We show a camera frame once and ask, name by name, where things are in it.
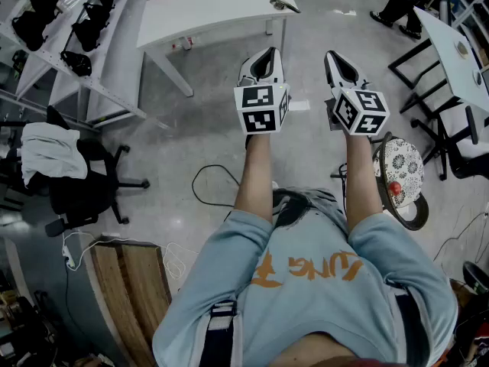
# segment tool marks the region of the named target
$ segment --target red ball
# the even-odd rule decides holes
[[[389,190],[390,194],[392,194],[393,196],[399,196],[402,187],[400,186],[400,183],[395,180],[394,182],[390,183]]]

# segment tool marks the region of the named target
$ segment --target wooden board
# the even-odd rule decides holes
[[[171,302],[161,249],[127,245],[116,249],[134,314],[151,344]]]
[[[171,302],[160,248],[98,245],[92,259],[108,310],[131,357],[138,367],[155,365],[151,341]]]

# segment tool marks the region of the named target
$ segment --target light blue t-shirt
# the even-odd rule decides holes
[[[308,209],[298,215],[289,206],[275,228],[232,211],[209,238],[154,335],[159,366],[187,366],[199,318],[226,299],[237,300],[242,314],[244,366],[267,365],[314,332],[360,358],[406,362],[400,313],[386,283],[413,294],[429,340],[428,365],[441,356],[455,326],[455,295],[406,230],[377,214],[348,234],[332,196],[295,192]]]

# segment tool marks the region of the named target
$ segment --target white towel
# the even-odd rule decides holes
[[[85,179],[85,159],[76,148],[79,132],[46,122],[27,124],[22,132],[22,177],[27,186],[36,171],[48,177]]]

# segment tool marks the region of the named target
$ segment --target white table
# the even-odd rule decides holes
[[[294,0],[285,1],[296,6]],[[287,16],[295,14],[288,8],[278,11],[270,0],[148,0],[141,19],[137,46],[186,96],[192,96],[193,89],[158,45],[180,38],[183,47],[188,50],[191,45],[187,37],[192,34],[240,21],[262,20],[267,21],[267,34],[273,34],[274,46],[283,51]]]
[[[479,67],[467,38],[454,28],[451,28],[447,24],[424,12],[423,10],[415,7],[414,11],[423,24],[429,39],[423,41],[420,45],[416,46],[400,59],[394,61],[389,68],[391,68],[391,70],[412,89],[419,82],[422,75],[440,63],[445,71],[445,79],[421,96],[414,93],[413,97],[407,101],[406,105],[400,110],[400,112],[404,113],[406,110],[419,103],[422,110],[429,117],[434,117],[440,112],[450,109],[461,102],[467,103],[470,106],[477,106],[481,109],[483,114],[489,112],[489,94],[487,94],[487,87],[485,86],[483,80],[479,86],[474,80],[474,71],[479,71]],[[457,51],[456,45],[458,42],[462,42],[465,45],[465,48],[468,51],[467,56],[463,57]],[[401,72],[399,72],[399,70],[397,70],[397,67],[430,45],[436,49],[439,60],[421,72],[414,82],[410,82]],[[435,111],[431,111],[423,100],[446,84],[449,85],[452,97]],[[476,120],[477,131],[481,132],[484,128],[484,119],[475,118],[476,115],[480,114],[480,112],[473,111],[473,113],[474,120]]]

